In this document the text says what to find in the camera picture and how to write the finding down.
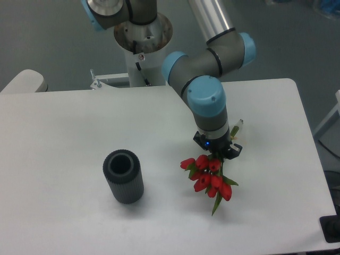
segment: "black cylindrical vase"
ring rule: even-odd
[[[129,150],[116,150],[104,160],[103,171],[113,196],[120,203],[134,203],[144,193],[138,157]]]

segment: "white table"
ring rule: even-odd
[[[0,96],[0,254],[274,254],[338,248],[334,215],[295,83],[225,83],[229,123],[244,119],[239,183],[211,217],[179,163],[202,150],[169,86]],[[141,161],[145,192],[119,204],[104,178],[117,149]]]

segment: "gray floor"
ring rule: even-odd
[[[340,89],[340,20],[317,14],[311,1],[273,6],[263,0],[224,2],[237,30],[255,39],[258,58],[221,80],[293,79],[314,129],[336,104],[334,94]],[[194,55],[205,48],[187,1],[159,0],[158,8],[174,27],[170,52]],[[123,63],[113,30],[95,32],[80,0],[0,1],[0,90],[24,69],[41,73],[50,91],[88,89],[90,68],[96,74],[122,73]],[[338,154],[339,127],[323,138]],[[324,169],[340,169],[322,148],[319,153]]]

